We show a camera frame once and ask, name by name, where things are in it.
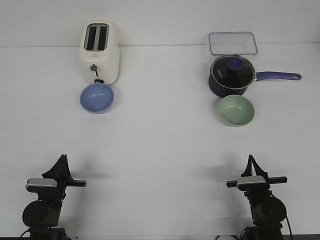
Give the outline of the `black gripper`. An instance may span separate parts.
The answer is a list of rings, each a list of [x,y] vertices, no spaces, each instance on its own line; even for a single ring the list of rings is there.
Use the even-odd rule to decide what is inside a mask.
[[[72,178],[66,154],[62,154],[51,169],[42,174],[42,177],[56,182],[56,186],[45,187],[41,193],[41,200],[54,208],[62,207],[67,187],[85,187],[87,185],[85,180]]]
[[[248,161],[244,172],[240,175],[240,177],[250,177],[252,176],[252,165],[257,176],[262,176],[266,180],[265,184],[254,185],[251,188],[247,188],[243,192],[244,196],[247,197],[249,200],[252,198],[260,198],[257,195],[269,196],[270,195],[270,185],[274,184],[285,184],[288,182],[288,178],[286,176],[276,176],[276,177],[269,177],[266,171],[263,171],[262,168],[258,165],[253,155],[248,156]],[[237,188],[237,180],[228,180],[226,182],[226,186],[228,188]]]

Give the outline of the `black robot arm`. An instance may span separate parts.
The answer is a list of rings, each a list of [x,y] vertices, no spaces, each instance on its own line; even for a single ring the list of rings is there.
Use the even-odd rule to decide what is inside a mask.
[[[66,230],[58,227],[66,188],[86,185],[85,180],[73,179],[66,154],[62,154],[42,177],[28,179],[25,189],[37,194],[37,200],[29,203],[22,213],[22,221],[30,233],[29,239],[68,240]]]
[[[250,205],[253,226],[245,227],[240,240],[283,240],[282,221],[287,220],[284,203],[270,190],[274,184],[285,184],[286,176],[270,177],[258,165],[253,155],[248,156],[244,172],[237,180],[226,182],[228,188],[242,191]]]

